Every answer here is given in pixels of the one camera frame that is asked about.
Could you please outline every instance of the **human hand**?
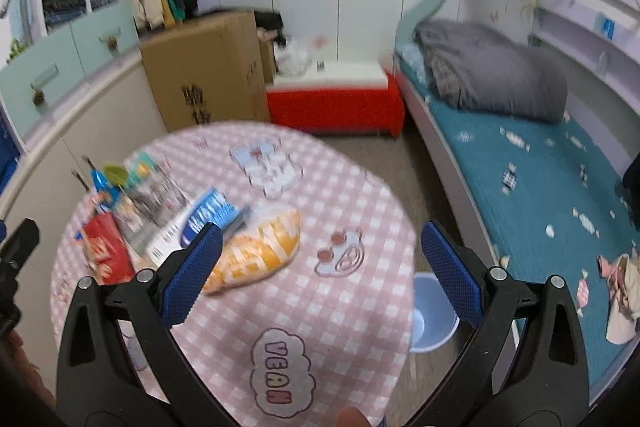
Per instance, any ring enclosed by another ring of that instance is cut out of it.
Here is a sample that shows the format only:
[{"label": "human hand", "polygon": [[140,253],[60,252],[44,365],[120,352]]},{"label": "human hand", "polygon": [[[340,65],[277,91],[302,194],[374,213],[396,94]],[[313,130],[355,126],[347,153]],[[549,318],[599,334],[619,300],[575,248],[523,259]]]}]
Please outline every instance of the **human hand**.
[{"label": "human hand", "polygon": [[15,369],[24,378],[27,385],[36,392],[38,397],[51,409],[55,410],[56,399],[51,394],[51,391],[44,386],[38,367],[27,358],[27,354],[22,349],[22,344],[24,343],[17,331],[14,330],[9,333],[5,343]]},{"label": "human hand", "polygon": [[371,425],[358,409],[346,407],[338,412],[334,427],[371,427]]}]

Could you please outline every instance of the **packaged bread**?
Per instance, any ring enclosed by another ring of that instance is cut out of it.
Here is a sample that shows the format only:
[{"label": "packaged bread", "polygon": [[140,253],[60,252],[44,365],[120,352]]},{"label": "packaged bread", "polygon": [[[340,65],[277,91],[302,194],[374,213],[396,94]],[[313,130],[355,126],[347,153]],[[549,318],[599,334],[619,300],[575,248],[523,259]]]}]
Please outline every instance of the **packaged bread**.
[{"label": "packaged bread", "polygon": [[300,213],[294,208],[254,208],[245,227],[225,242],[204,285],[207,294],[265,279],[287,266],[300,245]]}]

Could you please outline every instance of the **light blue drawer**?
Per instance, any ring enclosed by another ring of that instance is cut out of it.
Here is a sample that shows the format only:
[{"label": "light blue drawer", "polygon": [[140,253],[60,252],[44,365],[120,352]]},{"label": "light blue drawer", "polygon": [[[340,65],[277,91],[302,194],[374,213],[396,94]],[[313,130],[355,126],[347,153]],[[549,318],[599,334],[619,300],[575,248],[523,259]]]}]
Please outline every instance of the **light blue drawer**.
[{"label": "light blue drawer", "polygon": [[[84,71],[68,26],[40,39],[32,48],[0,70],[0,93],[17,133],[28,130],[50,108],[84,80]],[[33,89],[41,89],[44,104],[33,103]]]},{"label": "light blue drawer", "polygon": [[[91,76],[115,57],[138,45],[130,0],[72,22],[71,31],[86,76]],[[116,49],[110,50],[109,40],[112,38]]]}]

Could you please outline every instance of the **floor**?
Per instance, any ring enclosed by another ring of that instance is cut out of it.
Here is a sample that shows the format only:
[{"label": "floor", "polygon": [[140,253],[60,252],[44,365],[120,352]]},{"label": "floor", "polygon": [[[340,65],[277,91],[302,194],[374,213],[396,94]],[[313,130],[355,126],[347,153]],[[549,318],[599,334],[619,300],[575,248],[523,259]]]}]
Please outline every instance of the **floor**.
[{"label": "floor", "polygon": [[[398,139],[385,136],[322,139],[380,176],[401,201],[418,234],[425,222],[437,219],[455,240],[460,241],[458,227],[436,169],[408,115]],[[415,250],[415,270],[430,271],[419,245]],[[453,338],[436,351],[409,354],[388,405],[386,423],[390,427],[404,425],[431,395],[456,360],[469,334],[468,327],[461,323]]]}]

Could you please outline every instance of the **blue package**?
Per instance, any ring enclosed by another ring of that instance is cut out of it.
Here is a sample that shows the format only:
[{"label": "blue package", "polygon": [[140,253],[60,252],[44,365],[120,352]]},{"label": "blue package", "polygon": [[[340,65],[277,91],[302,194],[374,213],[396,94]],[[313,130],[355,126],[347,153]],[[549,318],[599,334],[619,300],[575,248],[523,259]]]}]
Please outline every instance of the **blue package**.
[{"label": "blue package", "polygon": [[611,19],[604,19],[602,23],[602,34],[609,40],[613,40],[613,30],[616,28],[616,23]]},{"label": "blue package", "polygon": [[206,223],[214,223],[223,234],[231,234],[244,223],[250,211],[248,206],[234,207],[222,192],[209,188],[156,233],[146,245],[146,254],[156,266],[161,266],[172,252],[188,247]]},{"label": "blue package", "polygon": [[180,232],[180,246],[186,248],[206,223],[216,224],[222,232],[240,214],[240,210],[226,201],[224,194],[210,188],[193,205],[193,211]]}]

